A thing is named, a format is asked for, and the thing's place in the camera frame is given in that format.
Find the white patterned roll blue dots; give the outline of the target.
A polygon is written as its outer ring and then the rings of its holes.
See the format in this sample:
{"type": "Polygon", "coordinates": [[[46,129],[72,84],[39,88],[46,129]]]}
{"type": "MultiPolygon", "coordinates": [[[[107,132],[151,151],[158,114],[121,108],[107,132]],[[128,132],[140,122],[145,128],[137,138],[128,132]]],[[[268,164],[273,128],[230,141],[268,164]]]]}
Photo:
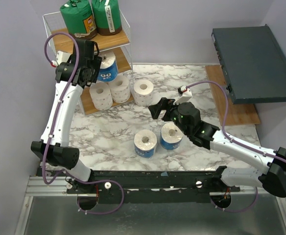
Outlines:
{"type": "Polygon", "coordinates": [[[111,90],[107,83],[95,83],[90,86],[90,96],[94,107],[100,111],[108,110],[113,105],[111,90]]]}

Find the green roll orange label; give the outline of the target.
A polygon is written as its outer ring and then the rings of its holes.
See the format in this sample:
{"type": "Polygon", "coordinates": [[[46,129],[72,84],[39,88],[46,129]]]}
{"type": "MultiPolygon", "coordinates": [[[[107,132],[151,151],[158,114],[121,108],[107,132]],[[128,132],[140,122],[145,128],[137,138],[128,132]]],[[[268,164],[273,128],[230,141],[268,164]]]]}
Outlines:
{"type": "Polygon", "coordinates": [[[97,35],[95,19],[88,0],[69,0],[60,7],[68,33],[76,39],[90,40],[97,35]]]}

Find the green roll white label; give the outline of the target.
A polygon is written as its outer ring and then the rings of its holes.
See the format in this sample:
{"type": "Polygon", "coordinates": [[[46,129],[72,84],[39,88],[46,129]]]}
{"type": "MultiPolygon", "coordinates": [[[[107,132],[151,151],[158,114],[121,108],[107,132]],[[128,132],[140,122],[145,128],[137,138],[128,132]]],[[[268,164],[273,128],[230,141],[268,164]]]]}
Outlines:
{"type": "Polygon", "coordinates": [[[111,36],[121,32],[122,25],[117,0],[93,0],[91,4],[100,35],[111,36]]]}

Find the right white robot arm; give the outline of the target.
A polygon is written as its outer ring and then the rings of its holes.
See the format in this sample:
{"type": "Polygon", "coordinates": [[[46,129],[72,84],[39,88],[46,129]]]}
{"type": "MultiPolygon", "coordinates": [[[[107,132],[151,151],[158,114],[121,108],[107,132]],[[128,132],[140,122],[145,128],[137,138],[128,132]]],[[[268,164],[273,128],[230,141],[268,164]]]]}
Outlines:
{"type": "Polygon", "coordinates": [[[265,189],[270,194],[286,197],[286,149],[263,148],[223,133],[217,126],[201,120],[200,111],[191,102],[175,104],[174,99],[161,98],[148,107],[151,117],[158,119],[165,111],[163,121],[172,121],[196,146],[235,157],[250,168],[223,168],[212,178],[212,187],[218,192],[228,186],[251,186],[265,189]]]}

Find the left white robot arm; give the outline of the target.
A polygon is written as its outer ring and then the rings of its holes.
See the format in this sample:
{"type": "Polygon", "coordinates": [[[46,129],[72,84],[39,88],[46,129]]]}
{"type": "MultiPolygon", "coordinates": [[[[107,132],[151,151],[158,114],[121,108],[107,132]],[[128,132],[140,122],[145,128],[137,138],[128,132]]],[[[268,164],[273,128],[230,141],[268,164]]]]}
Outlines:
{"type": "Polygon", "coordinates": [[[48,123],[39,141],[33,141],[31,151],[42,161],[42,175],[46,164],[57,166],[78,180],[83,193],[94,190],[91,169],[79,159],[79,149],[69,146],[69,133],[76,104],[85,86],[95,83],[101,57],[94,41],[77,39],[73,54],[56,67],[55,97],[48,123]]]}

